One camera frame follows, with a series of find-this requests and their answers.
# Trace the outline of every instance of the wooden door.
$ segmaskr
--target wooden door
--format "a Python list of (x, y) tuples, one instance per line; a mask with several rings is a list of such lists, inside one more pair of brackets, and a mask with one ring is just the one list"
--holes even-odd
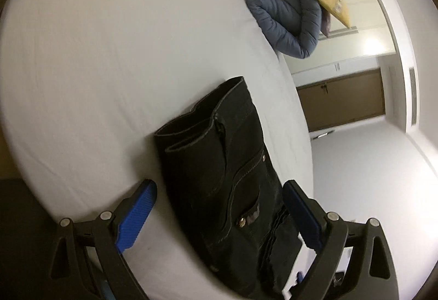
[(380, 69), (297, 88), (309, 131), (385, 114)]

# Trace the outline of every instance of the black denim jeans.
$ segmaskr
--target black denim jeans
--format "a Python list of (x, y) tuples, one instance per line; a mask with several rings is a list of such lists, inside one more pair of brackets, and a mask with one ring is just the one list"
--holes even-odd
[(190, 243), (229, 288), (283, 299), (301, 248), (243, 77), (155, 134), (166, 189)]

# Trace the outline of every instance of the white bed sheet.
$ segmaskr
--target white bed sheet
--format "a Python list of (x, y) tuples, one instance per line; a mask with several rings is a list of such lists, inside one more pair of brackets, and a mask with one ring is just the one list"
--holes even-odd
[[(9, 0), (0, 21), (2, 122), (51, 215), (90, 219), (113, 210), (139, 180), (158, 184), (156, 206), (124, 253), (152, 300), (237, 298), (179, 229), (152, 134), (238, 75), (280, 180), (295, 179), (312, 196), (295, 86), (244, 0)], [(306, 266), (303, 248), (294, 272)]]

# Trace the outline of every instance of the silver screw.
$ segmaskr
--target silver screw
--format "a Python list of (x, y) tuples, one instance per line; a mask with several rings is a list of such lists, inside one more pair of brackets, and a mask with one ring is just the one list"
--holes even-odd
[(61, 227), (67, 227), (68, 225), (70, 225), (70, 219), (62, 219), (59, 224), (61, 225)]
[(242, 217), (239, 222), (237, 223), (237, 225), (242, 228), (246, 225), (246, 219), (244, 217)]
[(380, 226), (379, 220), (377, 220), (375, 218), (370, 219), (370, 224), (371, 224), (371, 226), (374, 226), (374, 227), (379, 227)]
[(113, 213), (111, 211), (104, 211), (100, 214), (100, 218), (102, 220), (109, 220), (112, 215), (113, 215)]
[(327, 217), (331, 221), (338, 221), (339, 220), (339, 215), (337, 213), (335, 213), (335, 212), (332, 212), (332, 211), (327, 213)]

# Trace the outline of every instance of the wrinkled sheet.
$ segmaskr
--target wrinkled sheet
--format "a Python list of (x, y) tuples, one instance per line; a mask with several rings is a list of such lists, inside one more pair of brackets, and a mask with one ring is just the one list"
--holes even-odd
[[(152, 300), (237, 298), (179, 229), (152, 134), (238, 75), (280, 180), (295, 179), (312, 196), (310, 141), (292, 77), (245, 0), (9, 0), (0, 21), (1, 120), (50, 214), (90, 219), (143, 178), (156, 181), (156, 206), (124, 253)], [(303, 248), (294, 272), (305, 270), (307, 254)]]

